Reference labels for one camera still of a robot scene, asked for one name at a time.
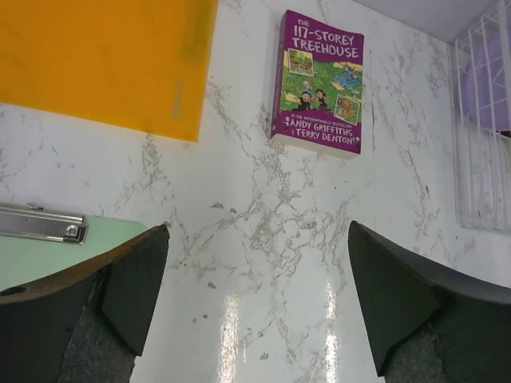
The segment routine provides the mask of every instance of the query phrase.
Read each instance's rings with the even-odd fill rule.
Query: clipboard
[[[26,222],[29,222],[30,219],[27,217],[44,214],[45,218],[50,217],[48,219],[51,219],[52,216],[58,215],[65,225],[65,229],[71,227],[67,234],[76,234],[78,238],[81,236],[81,242],[66,240],[65,232],[62,233],[62,239],[56,233],[50,233],[50,236],[54,235],[54,237],[46,240],[38,237],[37,233],[22,232],[17,236],[7,236],[16,235],[16,233],[5,233],[5,230],[2,230],[9,224],[12,227],[15,217],[10,214],[7,219],[2,219],[6,209],[5,206],[0,207],[0,231],[2,231],[0,235],[0,291],[43,278],[91,259],[146,231],[146,226],[142,223],[120,219],[55,212],[38,213],[30,209],[12,207],[8,207],[7,210],[11,213],[13,210],[17,211]],[[78,221],[64,221],[64,219],[76,218],[81,220],[81,224]]]

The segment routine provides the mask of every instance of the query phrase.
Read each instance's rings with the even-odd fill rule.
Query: white wire rack
[[[456,210],[463,227],[511,231],[511,138],[502,132],[511,127],[509,21],[511,0],[497,0],[451,51]]]

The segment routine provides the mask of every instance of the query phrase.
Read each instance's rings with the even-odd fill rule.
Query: book cover
[[[362,34],[284,14],[273,140],[346,159],[360,154],[363,43]]]

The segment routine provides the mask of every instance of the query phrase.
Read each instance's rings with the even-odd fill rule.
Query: cartoon illustration
[[[296,88],[296,90],[298,90],[298,91],[299,91],[299,92],[301,92],[301,93],[303,93],[303,92],[307,92],[307,93],[309,93],[309,94],[312,96],[312,84],[311,84],[309,81],[305,80],[305,81],[303,82],[303,86],[305,86],[305,88],[304,88],[304,89]]]
[[[303,111],[311,109],[311,94],[309,92],[303,92],[299,98],[298,108],[292,109],[295,111]]]
[[[302,54],[294,49],[284,51],[280,111],[317,110],[357,124],[361,113],[359,104],[362,102],[362,66],[345,61],[314,61],[315,76],[304,77],[299,73],[303,63],[295,60],[298,53]],[[351,88],[344,86],[353,84],[347,84],[345,79],[355,80],[357,85]],[[341,105],[337,104],[338,95],[345,97],[353,108],[344,105],[348,108],[339,114]]]
[[[314,77],[314,59],[312,53],[288,49],[289,72]]]
[[[335,105],[334,116],[340,120],[346,121],[349,124],[356,125],[358,123],[358,112],[360,111],[360,104],[351,100],[348,97],[337,95],[337,102]]]
[[[327,95],[322,89],[316,90],[316,96],[318,97],[319,110],[324,110],[325,112],[331,112],[331,109],[328,108],[328,99]]]

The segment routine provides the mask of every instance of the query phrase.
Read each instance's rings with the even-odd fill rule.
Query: book spine
[[[275,124],[280,113],[280,98],[282,96],[282,75],[284,70],[284,39],[286,37],[286,19],[284,14],[280,21],[279,55],[277,56],[277,74],[275,76],[275,94],[273,96],[273,115],[271,117],[271,137],[274,136]]]

